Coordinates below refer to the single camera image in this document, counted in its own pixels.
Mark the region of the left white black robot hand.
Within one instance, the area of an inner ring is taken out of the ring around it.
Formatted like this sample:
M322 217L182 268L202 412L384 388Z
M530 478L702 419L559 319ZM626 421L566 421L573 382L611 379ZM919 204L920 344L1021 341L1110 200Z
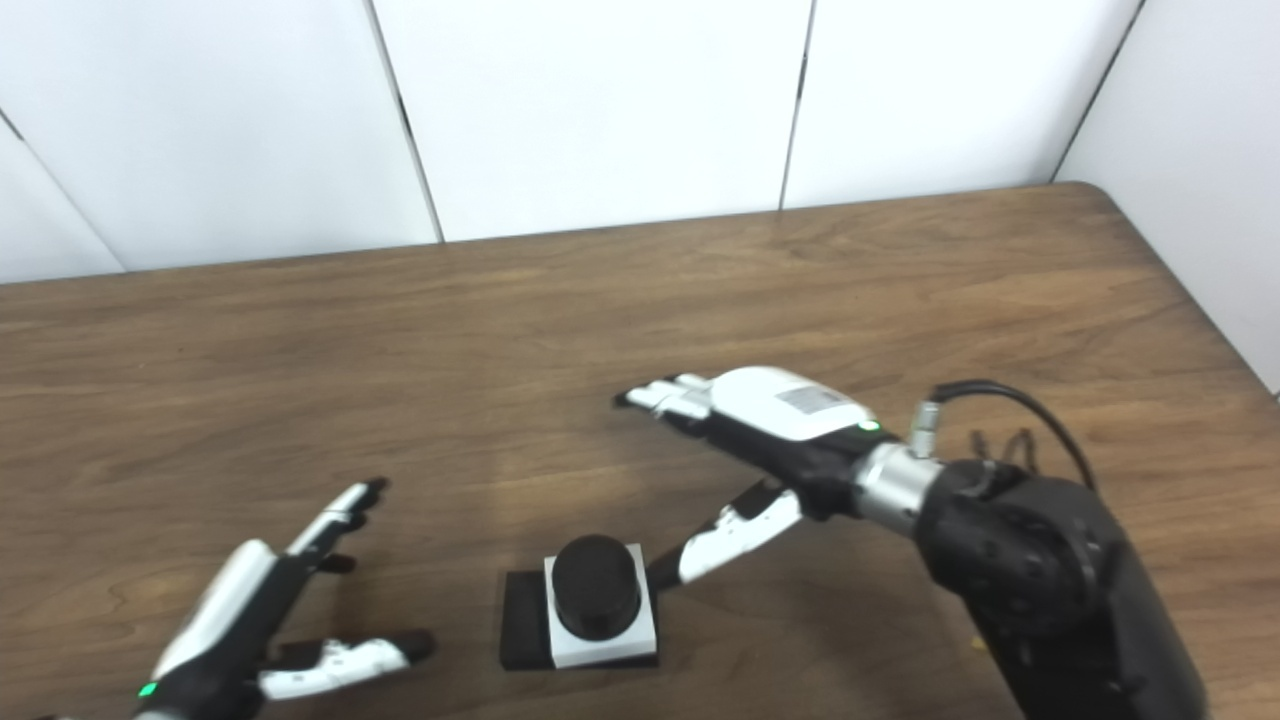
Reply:
M436 642L425 629L306 641L270 656L310 580L356 569L337 546L366 524L388 486L385 477L352 484L280 553L261 539L238 546L161 652L134 717L253 719L268 703L369 683L429 659Z

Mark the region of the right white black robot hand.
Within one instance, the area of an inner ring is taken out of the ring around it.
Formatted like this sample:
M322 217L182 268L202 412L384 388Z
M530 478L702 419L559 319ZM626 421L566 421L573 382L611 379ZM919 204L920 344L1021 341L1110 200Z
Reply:
M805 518L856 515L858 464L897 439L865 406L776 366L742 366L714 378L668 375L616 395L613 404L649 413L763 474L649 564L653 592L691 584Z

